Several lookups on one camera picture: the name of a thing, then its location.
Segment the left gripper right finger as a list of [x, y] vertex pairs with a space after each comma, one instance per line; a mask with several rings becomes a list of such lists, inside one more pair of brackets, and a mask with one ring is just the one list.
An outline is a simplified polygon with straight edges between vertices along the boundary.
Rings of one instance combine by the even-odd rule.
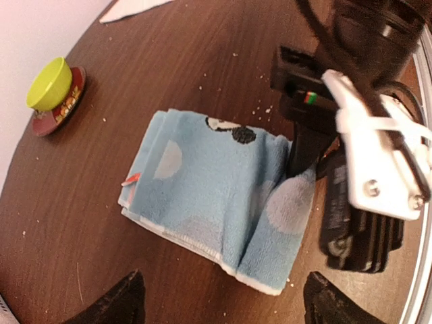
[[378, 323], [318, 271], [310, 272], [303, 288], [305, 323]]

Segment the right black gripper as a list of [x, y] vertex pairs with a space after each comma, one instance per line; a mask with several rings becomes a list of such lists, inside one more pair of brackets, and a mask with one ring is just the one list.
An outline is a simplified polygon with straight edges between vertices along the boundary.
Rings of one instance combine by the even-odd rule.
[[337, 137], [331, 120], [336, 105], [323, 73], [337, 70], [374, 90], [391, 86], [425, 27], [424, 1], [334, 1], [326, 23], [310, 1], [296, 5], [319, 45], [313, 54], [279, 46], [273, 56], [271, 87], [282, 93], [283, 114], [296, 121], [289, 178], [319, 162]]

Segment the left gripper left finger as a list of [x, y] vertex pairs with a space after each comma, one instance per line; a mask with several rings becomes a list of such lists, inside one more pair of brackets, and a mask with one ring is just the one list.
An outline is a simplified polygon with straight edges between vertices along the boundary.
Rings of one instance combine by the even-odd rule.
[[63, 323], [144, 323], [146, 288], [135, 269], [88, 308]]

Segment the blue polka dot towel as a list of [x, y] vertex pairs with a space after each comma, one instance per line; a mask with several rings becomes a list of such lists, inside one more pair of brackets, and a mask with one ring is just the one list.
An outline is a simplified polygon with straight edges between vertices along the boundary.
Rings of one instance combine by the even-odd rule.
[[152, 117], [118, 203], [123, 216], [281, 294], [315, 195], [315, 167], [288, 175], [291, 142], [191, 111]]

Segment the red floral plate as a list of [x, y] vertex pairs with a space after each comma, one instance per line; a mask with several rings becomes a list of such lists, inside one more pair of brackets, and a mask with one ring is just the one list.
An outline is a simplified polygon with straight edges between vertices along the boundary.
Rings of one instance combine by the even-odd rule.
[[63, 102], [50, 111], [35, 111], [31, 126], [33, 134], [38, 137], [47, 136], [62, 126], [72, 115], [83, 97], [86, 85], [86, 71], [83, 67], [72, 68], [72, 85]]

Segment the pink towel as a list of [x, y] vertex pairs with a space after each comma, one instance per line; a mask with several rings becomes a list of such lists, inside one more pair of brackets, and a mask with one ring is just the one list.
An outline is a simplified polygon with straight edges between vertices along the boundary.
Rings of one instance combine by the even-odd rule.
[[170, 2], [171, 0], [118, 0], [99, 19], [99, 22], [101, 24], [115, 22]]

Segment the green plastic bowl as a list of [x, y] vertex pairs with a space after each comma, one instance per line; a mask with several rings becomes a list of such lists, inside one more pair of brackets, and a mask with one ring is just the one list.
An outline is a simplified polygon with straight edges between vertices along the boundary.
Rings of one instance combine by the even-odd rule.
[[50, 111], [64, 100], [71, 84], [71, 68], [64, 57], [57, 57], [34, 79], [26, 96], [26, 105], [35, 111]]

